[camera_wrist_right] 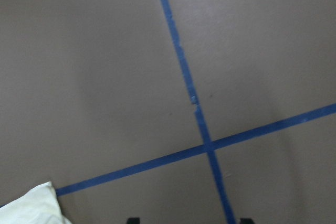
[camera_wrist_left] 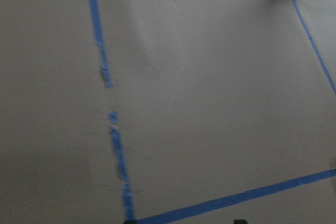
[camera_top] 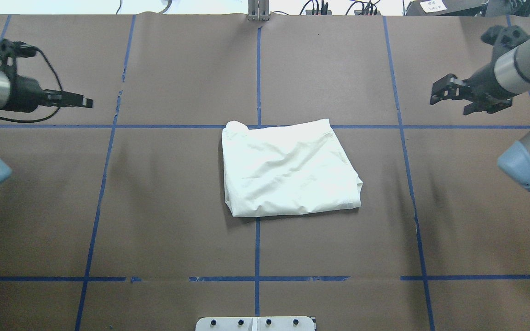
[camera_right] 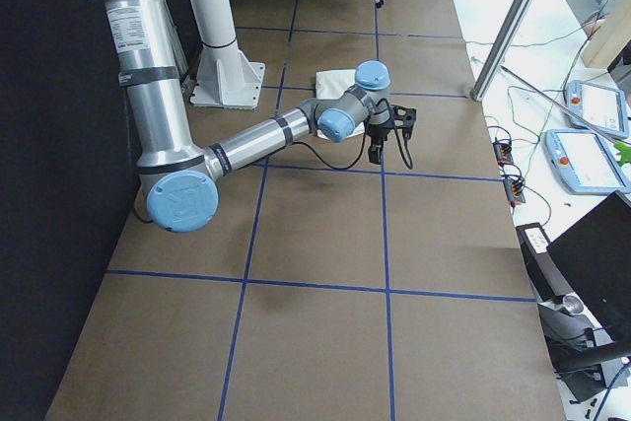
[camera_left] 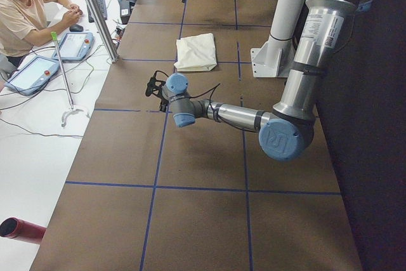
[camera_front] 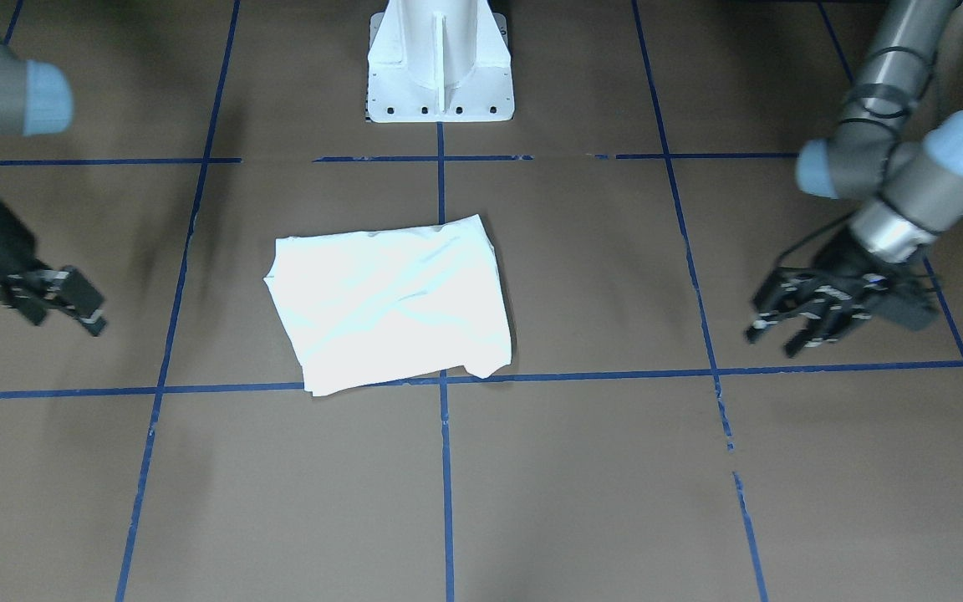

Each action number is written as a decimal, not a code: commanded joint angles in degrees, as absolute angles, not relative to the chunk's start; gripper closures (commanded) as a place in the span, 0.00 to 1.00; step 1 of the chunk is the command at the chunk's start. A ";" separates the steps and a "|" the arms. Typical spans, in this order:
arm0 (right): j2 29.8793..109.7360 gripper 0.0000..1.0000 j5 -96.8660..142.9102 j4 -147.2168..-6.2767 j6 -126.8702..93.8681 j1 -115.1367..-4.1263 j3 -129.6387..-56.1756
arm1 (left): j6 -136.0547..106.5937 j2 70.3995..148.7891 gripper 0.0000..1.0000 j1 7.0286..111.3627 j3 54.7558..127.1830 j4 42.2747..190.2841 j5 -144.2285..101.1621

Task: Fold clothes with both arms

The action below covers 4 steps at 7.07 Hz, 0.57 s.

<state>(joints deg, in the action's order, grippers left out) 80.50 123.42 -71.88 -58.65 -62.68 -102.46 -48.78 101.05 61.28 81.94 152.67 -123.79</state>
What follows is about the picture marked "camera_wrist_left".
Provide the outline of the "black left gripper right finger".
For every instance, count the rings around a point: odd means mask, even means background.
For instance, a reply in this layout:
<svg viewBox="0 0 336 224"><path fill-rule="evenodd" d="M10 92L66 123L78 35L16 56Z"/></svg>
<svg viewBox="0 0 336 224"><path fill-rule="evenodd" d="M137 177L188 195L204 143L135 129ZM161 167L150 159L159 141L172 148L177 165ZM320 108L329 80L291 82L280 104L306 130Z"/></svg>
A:
<svg viewBox="0 0 336 224"><path fill-rule="evenodd" d="M233 221L233 224L246 224L246 220L245 219L235 219Z"/></svg>

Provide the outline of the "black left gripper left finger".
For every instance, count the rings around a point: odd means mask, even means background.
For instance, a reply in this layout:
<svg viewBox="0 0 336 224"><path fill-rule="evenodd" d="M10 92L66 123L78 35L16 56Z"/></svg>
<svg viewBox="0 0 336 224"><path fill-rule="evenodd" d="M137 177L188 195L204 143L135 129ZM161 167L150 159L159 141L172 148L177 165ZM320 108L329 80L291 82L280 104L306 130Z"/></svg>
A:
<svg viewBox="0 0 336 224"><path fill-rule="evenodd" d="M124 224L137 224L136 220L126 220Z"/></svg>

